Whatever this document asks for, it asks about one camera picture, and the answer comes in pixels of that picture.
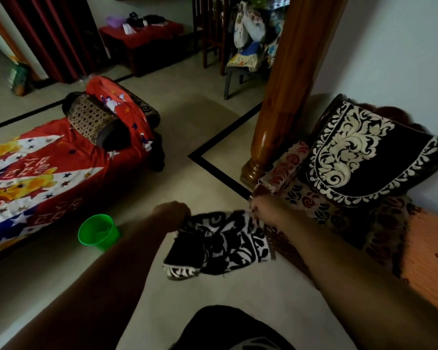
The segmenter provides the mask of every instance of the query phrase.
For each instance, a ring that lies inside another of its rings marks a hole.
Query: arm
[[[252,208],[283,231],[331,310],[363,349],[438,349],[438,309],[366,254],[274,196]]]
[[[115,349],[165,235],[189,214],[178,202],[157,206],[3,349]]]

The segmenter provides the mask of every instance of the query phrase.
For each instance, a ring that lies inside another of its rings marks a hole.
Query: cartoon print bedsheet
[[[86,92],[111,102],[111,109],[130,128],[131,146],[106,152],[66,118],[0,144],[0,251],[75,210],[106,182],[148,156],[154,137],[130,97],[98,76]]]

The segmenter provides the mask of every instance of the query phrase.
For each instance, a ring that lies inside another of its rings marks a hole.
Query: dark red curtain
[[[47,75],[71,83],[107,54],[86,0],[0,0]]]

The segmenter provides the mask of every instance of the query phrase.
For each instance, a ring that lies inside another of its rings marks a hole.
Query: green plastic cup
[[[78,239],[83,245],[94,245],[103,251],[120,238],[120,231],[110,216],[99,214],[88,218],[79,228]]]

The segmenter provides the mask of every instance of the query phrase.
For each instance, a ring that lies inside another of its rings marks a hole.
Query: patterned towel
[[[164,270],[169,279],[183,280],[275,259],[266,229],[245,210],[189,217],[164,260]]]

